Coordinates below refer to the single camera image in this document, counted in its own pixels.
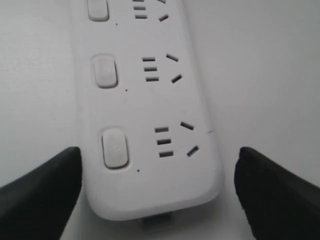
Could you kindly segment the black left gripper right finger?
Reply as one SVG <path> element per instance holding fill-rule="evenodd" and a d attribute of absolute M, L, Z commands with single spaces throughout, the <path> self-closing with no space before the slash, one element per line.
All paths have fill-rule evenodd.
<path fill-rule="evenodd" d="M 256 240 L 318 240 L 320 188 L 251 147 L 239 150 L 235 192 Z"/>

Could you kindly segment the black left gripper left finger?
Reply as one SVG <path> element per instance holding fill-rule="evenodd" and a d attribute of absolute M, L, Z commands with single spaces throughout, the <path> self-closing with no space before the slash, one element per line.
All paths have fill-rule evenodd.
<path fill-rule="evenodd" d="M 68 147 L 0 188 L 0 238 L 59 240 L 81 189 L 81 150 Z"/>

